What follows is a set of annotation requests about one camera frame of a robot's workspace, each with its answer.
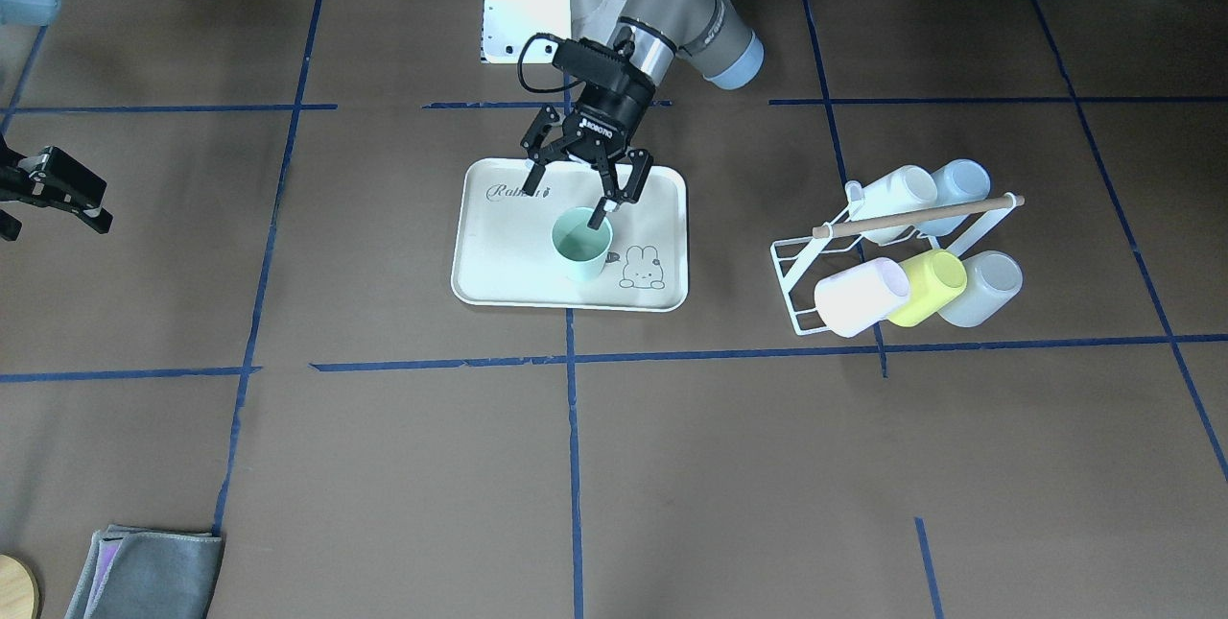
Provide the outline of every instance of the rabbit illustration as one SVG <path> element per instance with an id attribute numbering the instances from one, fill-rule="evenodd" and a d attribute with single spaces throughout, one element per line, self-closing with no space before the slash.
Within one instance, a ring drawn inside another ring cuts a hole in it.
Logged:
<path id="1" fill-rule="evenodd" d="M 632 246 L 626 248 L 626 265 L 619 287 L 666 287 L 666 273 L 661 268 L 657 248 Z"/>

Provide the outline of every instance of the wooden rod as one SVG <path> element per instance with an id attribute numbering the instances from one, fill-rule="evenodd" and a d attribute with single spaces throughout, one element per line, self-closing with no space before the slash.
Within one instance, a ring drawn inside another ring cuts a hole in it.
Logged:
<path id="1" fill-rule="evenodd" d="M 970 200 L 968 204 L 952 204 L 950 206 L 921 209 L 921 211 L 895 212 L 892 216 L 868 217 L 865 221 L 836 222 L 834 226 L 815 226 L 812 236 L 815 238 L 845 238 L 849 235 L 865 233 L 865 231 L 894 228 L 894 226 L 915 226 L 917 222 L 936 221 L 938 217 L 968 216 L 971 212 L 986 212 L 995 209 L 1009 209 L 1012 206 L 1023 206 L 1023 197 L 1013 195 L 1008 192 L 1001 195 L 1001 198 Z"/>

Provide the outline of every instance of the folded cloth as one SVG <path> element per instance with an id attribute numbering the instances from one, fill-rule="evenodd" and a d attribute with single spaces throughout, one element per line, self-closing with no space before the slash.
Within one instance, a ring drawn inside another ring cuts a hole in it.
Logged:
<path id="1" fill-rule="evenodd" d="M 203 619 L 222 540 L 108 526 L 93 534 L 65 619 Z"/>

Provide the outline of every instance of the cup rack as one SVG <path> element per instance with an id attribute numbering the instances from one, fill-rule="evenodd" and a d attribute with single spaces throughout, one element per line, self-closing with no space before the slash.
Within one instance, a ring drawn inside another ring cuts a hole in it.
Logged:
<path id="1" fill-rule="evenodd" d="M 993 230 L 998 222 L 1007 217 L 1009 212 L 1023 206 L 1024 200 L 1022 195 L 1014 195 L 1006 192 L 1001 198 L 986 199 L 986 200 L 974 200 L 974 203 L 968 204 L 952 204 L 952 206 L 939 206 L 935 209 L 919 209 L 919 211 L 896 212 L 892 216 L 878 216 L 868 217 L 865 221 L 851 221 L 851 212 L 856 211 L 865 200 L 865 194 L 860 182 L 850 181 L 845 183 L 845 198 L 847 200 L 847 206 L 837 212 L 836 217 L 831 221 L 824 222 L 823 226 L 815 226 L 810 231 L 810 236 L 806 238 L 790 238 L 790 239 L 776 239 L 771 243 L 771 257 L 772 268 L 776 273 L 776 281 L 780 282 L 781 296 L 785 298 L 785 307 L 788 308 L 790 322 L 793 325 L 793 332 L 797 335 L 810 335 L 819 334 L 819 332 L 828 332 L 829 327 L 813 327 L 813 329 L 803 329 L 803 318 L 809 318 L 810 316 L 819 318 L 818 311 L 813 307 L 807 310 L 798 310 L 797 305 L 793 303 L 793 298 L 790 295 L 793 287 L 797 287 L 798 281 L 802 280 L 803 274 L 814 265 L 818 257 L 824 254 L 841 254 L 852 251 L 861 243 L 865 237 L 866 231 L 877 231 L 878 228 L 892 228 L 892 226 L 909 226 L 904 235 L 899 238 L 892 239 L 889 243 L 883 243 L 880 247 L 894 246 L 895 243 L 903 243 L 907 239 L 926 239 L 931 248 L 946 248 L 947 252 L 954 254 L 955 257 L 963 257 L 969 248 L 973 248 L 979 239 L 984 238 L 989 231 Z M 938 238 L 933 235 L 922 235 L 921 231 L 916 230 L 916 222 L 933 221 L 938 217 L 952 217 L 952 216 L 970 216 L 974 212 L 979 212 L 981 217 L 977 217 L 959 237 L 952 239 L 948 246 L 943 247 L 938 243 Z M 853 235 L 853 239 L 847 247 L 842 248 L 828 248 L 834 239 L 847 238 Z M 782 248 L 795 248 L 797 246 L 802 247 L 801 252 L 792 255 L 783 255 Z"/>

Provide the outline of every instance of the white metal plate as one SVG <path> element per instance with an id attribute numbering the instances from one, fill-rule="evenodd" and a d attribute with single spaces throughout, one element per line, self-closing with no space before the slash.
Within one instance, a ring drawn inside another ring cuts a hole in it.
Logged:
<path id="1" fill-rule="evenodd" d="M 619 181 L 631 168 L 619 165 Z M 469 305 L 670 312 L 686 300 L 686 182 L 657 165 L 639 204 L 609 215 L 613 262 L 583 284 L 555 264 L 550 228 L 561 212 L 593 206 L 602 187 L 588 165 L 553 163 L 535 195 L 521 194 L 524 160 L 484 158 L 464 178 L 452 292 Z"/>

